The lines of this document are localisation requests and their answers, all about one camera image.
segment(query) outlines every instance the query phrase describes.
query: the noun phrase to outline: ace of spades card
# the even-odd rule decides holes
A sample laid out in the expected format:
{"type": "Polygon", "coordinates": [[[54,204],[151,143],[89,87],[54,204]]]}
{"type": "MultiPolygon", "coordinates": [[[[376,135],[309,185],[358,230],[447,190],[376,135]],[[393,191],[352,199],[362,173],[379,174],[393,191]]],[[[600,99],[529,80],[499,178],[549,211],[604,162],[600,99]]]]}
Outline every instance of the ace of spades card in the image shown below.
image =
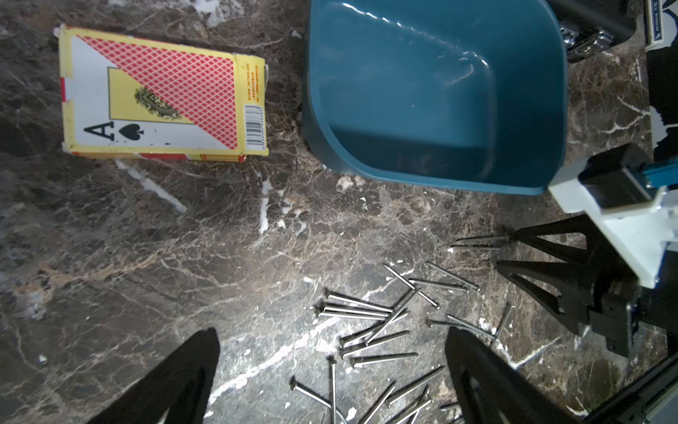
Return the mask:
{"type": "Polygon", "coordinates": [[[268,153],[262,59],[79,28],[62,27],[65,37],[65,150],[196,160],[268,153]]]}

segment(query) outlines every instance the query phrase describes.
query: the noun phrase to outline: metal nail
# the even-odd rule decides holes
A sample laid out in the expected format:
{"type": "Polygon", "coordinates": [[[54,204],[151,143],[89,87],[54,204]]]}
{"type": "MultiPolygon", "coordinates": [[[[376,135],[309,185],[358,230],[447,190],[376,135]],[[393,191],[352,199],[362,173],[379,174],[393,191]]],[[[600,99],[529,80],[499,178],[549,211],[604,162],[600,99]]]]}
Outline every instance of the metal nail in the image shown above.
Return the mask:
{"type": "Polygon", "coordinates": [[[511,238],[507,235],[481,235],[479,237],[464,237],[456,242],[507,242],[511,238]]]}
{"type": "Polygon", "coordinates": [[[374,417],[374,414],[377,413],[379,408],[384,404],[386,398],[395,390],[395,380],[386,388],[386,391],[377,399],[376,403],[372,405],[370,410],[365,414],[362,420],[358,424],[367,424],[367,422],[374,417]]]}
{"type": "Polygon", "coordinates": [[[384,329],[386,328],[386,326],[388,326],[391,322],[393,322],[393,320],[395,320],[395,318],[396,318],[396,317],[397,317],[397,316],[405,309],[405,307],[407,306],[407,304],[410,303],[410,302],[412,302],[412,299],[414,299],[414,297],[415,297],[417,294],[420,294],[421,292],[422,292],[422,289],[421,289],[421,288],[417,288],[416,290],[410,292],[410,293],[407,295],[407,297],[405,297],[405,299],[401,302],[400,306],[398,306],[398,308],[391,314],[391,316],[388,317],[388,318],[386,319],[386,321],[384,321],[384,323],[383,323],[382,325],[380,325],[379,328],[378,328],[377,330],[375,330],[371,335],[369,335],[367,338],[365,338],[365,344],[366,344],[366,345],[369,345],[369,343],[370,343],[371,341],[373,341],[374,338],[377,337],[377,336],[379,335],[379,333],[381,333],[382,331],[384,331],[384,329]]]}
{"type": "Polygon", "coordinates": [[[459,292],[468,293],[468,288],[466,288],[466,287],[454,286],[452,284],[447,284],[447,283],[439,283],[439,282],[432,282],[432,281],[428,281],[428,280],[420,280],[418,278],[410,278],[410,283],[412,283],[412,284],[423,284],[425,286],[432,286],[432,287],[446,288],[450,292],[459,291],[459,292]]]}
{"type": "Polygon", "coordinates": [[[324,303],[321,307],[323,312],[341,312],[341,313],[355,313],[357,315],[369,315],[372,317],[387,317],[389,312],[368,311],[366,309],[350,308],[342,305],[333,305],[331,303],[324,303]]]}
{"type": "Polygon", "coordinates": [[[468,331],[468,332],[479,334],[481,336],[487,336],[487,334],[488,334],[484,330],[478,329],[478,327],[459,324],[458,322],[426,320],[426,325],[429,328],[434,327],[434,326],[436,326],[436,327],[454,327],[454,328],[458,328],[459,330],[465,330],[465,331],[468,331]]]}
{"type": "MultiPolygon", "coordinates": [[[[426,396],[428,396],[428,393],[429,393],[429,390],[428,390],[428,385],[427,385],[424,388],[424,393],[422,393],[421,397],[419,397],[419,401],[418,401],[419,404],[421,404],[423,401],[426,400],[426,396]]],[[[417,412],[415,412],[414,415],[412,415],[412,417],[410,418],[409,423],[407,423],[407,424],[414,424],[414,421],[417,421],[417,418],[419,417],[419,412],[421,412],[421,411],[418,410],[417,412]]]]}
{"type": "MultiPolygon", "coordinates": [[[[295,379],[292,379],[292,381],[290,382],[290,389],[292,391],[298,391],[299,393],[310,397],[311,399],[320,403],[321,405],[324,405],[325,407],[332,409],[332,405],[330,405],[330,403],[325,398],[320,396],[318,393],[315,393],[313,390],[309,389],[308,387],[304,386],[303,384],[299,383],[295,379]]],[[[337,410],[337,415],[339,416],[341,421],[344,422],[344,424],[346,424],[346,418],[344,417],[344,414],[342,414],[339,410],[337,410]]]]}
{"type": "Polygon", "coordinates": [[[474,326],[473,324],[470,324],[470,323],[468,323],[468,322],[466,322],[466,321],[464,321],[464,320],[460,320],[459,318],[457,318],[457,317],[454,316],[454,315],[448,314],[447,317],[450,318],[452,321],[458,322],[460,325],[462,325],[462,326],[464,326],[464,327],[467,327],[467,328],[469,328],[469,329],[471,329],[471,330],[475,330],[478,334],[482,334],[482,335],[484,335],[484,336],[490,337],[491,339],[495,339],[495,338],[496,338],[496,336],[495,336],[494,334],[492,334],[491,332],[487,332],[487,331],[483,330],[483,329],[480,328],[480,327],[476,327],[476,326],[474,326]]]}
{"type": "Polygon", "coordinates": [[[336,371],[337,371],[337,361],[330,356],[330,389],[332,391],[332,416],[330,417],[330,423],[336,424],[337,421],[337,387],[336,387],[336,371]]]}
{"type": "Polygon", "coordinates": [[[374,309],[375,311],[388,312],[388,313],[393,312],[392,308],[381,306],[381,305],[375,305],[374,303],[362,301],[362,300],[357,299],[355,297],[350,297],[350,296],[346,296],[344,294],[335,293],[335,292],[330,291],[329,289],[325,290],[325,299],[334,299],[335,301],[353,303],[355,305],[362,306],[363,308],[374,309]]]}
{"type": "Polygon", "coordinates": [[[395,361],[407,358],[416,358],[419,353],[396,353],[395,355],[363,356],[361,358],[351,358],[353,368],[362,368],[365,365],[378,364],[380,362],[395,361]]]}
{"type": "Polygon", "coordinates": [[[400,399],[404,398],[411,392],[417,390],[419,386],[422,386],[429,381],[433,380],[435,377],[438,377],[445,370],[445,366],[439,366],[430,373],[412,381],[410,384],[406,385],[399,391],[395,392],[393,395],[388,397],[388,407],[391,407],[395,402],[398,402],[400,399]]]}
{"type": "Polygon", "coordinates": [[[385,321],[385,317],[373,317],[371,315],[359,315],[357,313],[341,313],[341,312],[322,312],[322,310],[316,308],[315,316],[317,317],[339,317],[339,318],[353,318],[356,320],[372,320],[372,321],[385,321]]]}
{"type": "MultiPolygon", "coordinates": [[[[400,315],[398,315],[398,318],[396,318],[395,320],[393,320],[393,322],[397,322],[397,321],[402,320],[404,317],[407,316],[407,314],[408,314],[407,310],[402,311],[402,312],[400,313],[400,315]]],[[[353,346],[353,345],[356,345],[356,344],[360,343],[360,341],[361,341],[362,339],[364,339],[365,337],[368,337],[368,336],[371,335],[375,330],[379,329],[379,326],[380,326],[380,325],[381,325],[381,324],[375,324],[375,325],[373,325],[372,327],[369,327],[369,328],[366,329],[366,330],[362,330],[362,331],[357,332],[357,333],[355,333],[355,334],[352,334],[352,335],[350,335],[350,336],[342,337],[341,339],[339,339],[339,347],[341,347],[342,349],[344,349],[345,347],[353,346]]]]}
{"type": "Polygon", "coordinates": [[[391,334],[390,336],[385,336],[381,337],[380,339],[376,339],[372,341],[369,345],[357,346],[356,348],[351,350],[341,349],[339,351],[339,354],[341,355],[341,358],[344,359],[346,356],[352,356],[355,355],[356,353],[366,351],[367,349],[371,349],[372,347],[383,345],[384,343],[390,342],[395,339],[400,339],[401,337],[407,336],[409,333],[410,333],[409,330],[397,332],[395,334],[391,334]]]}
{"type": "MultiPolygon", "coordinates": [[[[389,267],[388,265],[384,264],[384,266],[386,267],[386,269],[388,269],[389,272],[391,272],[393,275],[395,275],[400,281],[407,284],[412,290],[414,290],[414,286],[409,281],[407,281],[402,275],[398,274],[393,268],[389,267]]],[[[425,295],[423,292],[420,292],[419,295],[421,297],[423,297],[424,299],[426,299],[426,302],[430,303],[434,308],[440,309],[440,306],[433,299],[431,299],[430,297],[425,295]]]]}
{"type": "Polygon", "coordinates": [[[511,312],[513,311],[513,306],[512,304],[507,304],[506,308],[504,309],[504,314],[502,315],[502,320],[499,322],[499,327],[497,327],[497,333],[494,335],[494,340],[492,343],[490,343],[490,349],[494,349],[494,347],[499,343],[499,334],[502,333],[504,328],[506,327],[506,324],[509,322],[509,318],[511,317],[511,312]]]}
{"type": "Polygon", "coordinates": [[[450,245],[451,248],[453,249],[459,249],[459,250],[501,250],[502,248],[498,248],[496,246],[468,246],[466,244],[452,244],[450,245]]]}
{"type": "Polygon", "coordinates": [[[424,402],[420,402],[417,406],[415,406],[411,410],[405,412],[405,414],[398,421],[394,422],[393,424],[403,424],[412,415],[416,414],[418,411],[421,411],[422,409],[426,408],[428,405],[430,405],[432,403],[433,403],[433,399],[431,399],[430,396],[427,396],[426,400],[424,402]]]}
{"type": "Polygon", "coordinates": [[[447,274],[448,276],[454,278],[455,280],[457,280],[457,281],[459,281],[459,282],[462,282],[462,283],[466,284],[467,286],[473,287],[476,291],[480,291],[480,287],[478,287],[476,284],[474,284],[474,283],[468,281],[466,278],[460,277],[459,275],[456,275],[455,273],[450,272],[450,271],[448,271],[447,269],[445,269],[445,268],[443,268],[443,267],[439,267],[438,265],[436,265],[435,263],[433,263],[433,262],[431,262],[431,261],[426,261],[426,263],[429,264],[430,266],[436,268],[438,271],[440,271],[440,272],[442,272],[442,273],[445,273],[445,274],[447,274]]]}
{"type": "Polygon", "coordinates": [[[452,402],[451,404],[441,405],[440,410],[443,412],[449,412],[453,409],[460,408],[459,402],[452,402]]]}

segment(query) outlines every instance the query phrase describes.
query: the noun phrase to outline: teal plastic bin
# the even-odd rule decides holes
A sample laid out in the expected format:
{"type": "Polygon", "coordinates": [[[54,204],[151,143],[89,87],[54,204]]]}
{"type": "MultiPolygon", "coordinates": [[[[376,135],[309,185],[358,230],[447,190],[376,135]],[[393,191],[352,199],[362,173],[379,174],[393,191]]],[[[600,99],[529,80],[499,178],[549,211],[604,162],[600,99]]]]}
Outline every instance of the teal plastic bin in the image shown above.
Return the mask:
{"type": "Polygon", "coordinates": [[[311,0],[303,131],[344,174],[535,195],[560,167],[566,56],[541,0],[311,0]]]}

